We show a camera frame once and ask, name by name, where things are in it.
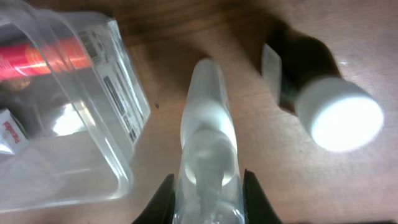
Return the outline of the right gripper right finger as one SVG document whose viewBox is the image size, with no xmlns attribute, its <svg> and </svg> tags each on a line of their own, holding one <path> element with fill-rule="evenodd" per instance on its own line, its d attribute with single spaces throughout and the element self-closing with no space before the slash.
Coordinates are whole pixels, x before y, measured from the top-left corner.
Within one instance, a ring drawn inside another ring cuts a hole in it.
<svg viewBox="0 0 398 224">
<path fill-rule="evenodd" d="M 247 169 L 244 171 L 243 198 L 247 224 L 282 224 L 255 173 Z"/>
</svg>

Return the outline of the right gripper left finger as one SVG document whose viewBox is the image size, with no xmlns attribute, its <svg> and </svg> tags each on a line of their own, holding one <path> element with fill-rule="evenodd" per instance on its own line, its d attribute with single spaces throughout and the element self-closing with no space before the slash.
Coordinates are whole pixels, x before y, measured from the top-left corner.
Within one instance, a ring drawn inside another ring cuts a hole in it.
<svg viewBox="0 0 398 224">
<path fill-rule="evenodd" d="M 175 175 L 169 174 L 132 224 L 172 224 L 174 209 Z"/>
</svg>

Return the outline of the white bottle clear cap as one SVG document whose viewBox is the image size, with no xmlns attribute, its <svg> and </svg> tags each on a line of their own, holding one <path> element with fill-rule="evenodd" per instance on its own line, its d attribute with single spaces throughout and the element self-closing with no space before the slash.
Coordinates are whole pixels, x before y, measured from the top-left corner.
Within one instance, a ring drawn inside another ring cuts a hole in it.
<svg viewBox="0 0 398 224">
<path fill-rule="evenodd" d="M 236 133 L 223 72 L 211 58 L 193 69 L 180 140 L 174 223 L 244 223 Z"/>
</svg>

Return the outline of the dark bottle white cap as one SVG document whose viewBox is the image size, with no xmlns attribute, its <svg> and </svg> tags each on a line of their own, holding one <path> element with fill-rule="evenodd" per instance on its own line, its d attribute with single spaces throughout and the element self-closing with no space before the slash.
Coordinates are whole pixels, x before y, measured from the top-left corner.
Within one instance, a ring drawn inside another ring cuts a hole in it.
<svg viewBox="0 0 398 224">
<path fill-rule="evenodd" d="M 381 105 L 343 78 L 330 49 L 314 37 L 273 33 L 262 48 L 261 75 L 277 106 L 296 116 L 312 141 L 327 151 L 357 150 L 383 127 Z"/>
</svg>

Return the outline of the orange tablet tube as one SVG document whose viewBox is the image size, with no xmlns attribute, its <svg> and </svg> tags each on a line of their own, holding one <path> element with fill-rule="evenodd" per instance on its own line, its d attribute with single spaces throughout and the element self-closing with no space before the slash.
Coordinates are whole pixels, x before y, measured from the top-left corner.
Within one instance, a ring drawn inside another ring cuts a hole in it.
<svg viewBox="0 0 398 224">
<path fill-rule="evenodd" d="M 43 58 L 39 49 L 32 44 L 1 47 L 1 80 L 48 75 L 52 72 L 84 69 L 91 65 L 79 41 L 75 38 L 60 41 L 66 60 L 60 56 Z"/>
</svg>

